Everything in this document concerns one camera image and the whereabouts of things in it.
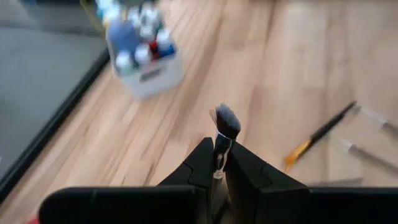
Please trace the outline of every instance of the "wood grain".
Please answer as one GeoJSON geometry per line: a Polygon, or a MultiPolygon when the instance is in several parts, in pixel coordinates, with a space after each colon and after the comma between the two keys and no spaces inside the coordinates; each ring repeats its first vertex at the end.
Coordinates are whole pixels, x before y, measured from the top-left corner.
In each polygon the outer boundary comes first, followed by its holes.
{"type": "MultiPolygon", "coordinates": [[[[278,169],[353,99],[398,124],[394,1],[164,0],[159,7],[182,50],[183,82],[137,101],[106,68],[2,204],[1,224],[24,223],[63,187],[159,183],[215,135],[208,110],[219,103],[241,121],[238,141],[278,169]]],[[[398,164],[394,138],[363,119],[346,119],[333,138],[398,164]]],[[[331,139],[289,175],[306,184],[398,185],[331,139]]]]}

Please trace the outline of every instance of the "makeup brush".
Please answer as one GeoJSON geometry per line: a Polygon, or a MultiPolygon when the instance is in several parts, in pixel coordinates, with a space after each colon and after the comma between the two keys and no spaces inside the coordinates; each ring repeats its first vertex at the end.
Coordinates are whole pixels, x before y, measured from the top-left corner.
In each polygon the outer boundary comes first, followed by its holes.
{"type": "Polygon", "coordinates": [[[213,154],[213,177],[216,179],[222,179],[224,176],[224,167],[227,163],[228,153],[241,131],[241,123],[235,116],[234,112],[225,104],[220,104],[215,110],[211,110],[210,116],[213,118],[218,132],[213,154]]]}
{"type": "Polygon", "coordinates": [[[221,104],[210,110],[210,116],[217,126],[217,137],[213,153],[213,186],[211,190],[211,207],[213,223],[219,223],[227,213],[230,206],[228,189],[223,184],[224,168],[228,162],[228,154],[231,151],[236,137],[241,131],[241,124],[233,111],[221,104]]]}

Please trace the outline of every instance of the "blue bottle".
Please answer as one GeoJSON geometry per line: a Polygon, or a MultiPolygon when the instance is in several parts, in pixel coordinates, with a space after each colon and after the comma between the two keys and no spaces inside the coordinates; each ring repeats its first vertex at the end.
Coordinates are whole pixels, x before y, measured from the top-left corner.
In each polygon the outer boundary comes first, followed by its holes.
{"type": "Polygon", "coordinates": [[[131,55],[141,43],[133,25],[129,21],[115,19],[109,23],[108,41],[111,42],[113,52],[128,51],[131,55]]]}

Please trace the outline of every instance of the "thin paintbrush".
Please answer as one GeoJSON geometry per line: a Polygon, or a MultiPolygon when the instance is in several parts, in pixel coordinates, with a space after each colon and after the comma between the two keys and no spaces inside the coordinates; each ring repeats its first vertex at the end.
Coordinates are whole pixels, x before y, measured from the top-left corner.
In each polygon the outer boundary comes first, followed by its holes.
{"type": "Polygon", "coordinates": [[[368,161],[376,166],[382,167],[391,174],[398,175],[398,167],[394,164],[366,152],[363,148],[358,147],[345,139],[340,139],[340,142],[343,144],[343,149],[346,152],[353,154],[364,161],[368,161]]]}
{"type": "Polygon", "coordinates": [[[315,143],[317,143],[322,137],[324,137],[333,127],[336,126],[345,116],[345,114],[355,106],[356,101],[352,101],[342,111],[332,117],[329,122],[324,124],[320,129],[315,131],[306,141],[304,141],[299,147],[295,148],[294,151],[288,155],[284,162],[286,164],[285,173],[289,171],[294,162],[300,159],[315,143]]]}

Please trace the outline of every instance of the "black-handled brush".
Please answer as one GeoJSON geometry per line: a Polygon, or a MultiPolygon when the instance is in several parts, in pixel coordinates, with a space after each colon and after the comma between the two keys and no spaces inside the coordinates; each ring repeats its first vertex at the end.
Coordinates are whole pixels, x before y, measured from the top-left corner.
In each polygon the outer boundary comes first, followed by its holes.
{"type": "Polygon", "coordinates": [[[219,223],[229,206],[228,189],[222,184],[228,156],[241,131],[241,124],[235,114],[225,104],[210,110],[210,116],[217,126],[217,137],[213,153],[213,186],[211,207],[213,223],[219,223]]]}
{"type": "Polygon", "coordinates": [[[211,110],[210,116],[217,125],[218,132],[214,148],[215,171],[213,177],[222,179],[228,153],[241,131],[241,123],[234,112],[225,104],[221,104],[215,110],[211,110]]]}
{"type": "Polygon", "coordinates": [[[315,143],[317,143],[322,137],[324,137],[333,127],[336,126],[346,115],[346,113],[352,109],[356,104],[356,101],[352,101],[342,111],[332,117],[329,122],[324,124],[315,133],[313,133],[306,141],[304,141],[299,147],[295,148],[293,152],[285,158],[285,173],[287,173],[293,163],[300,159],[315,143]]]}

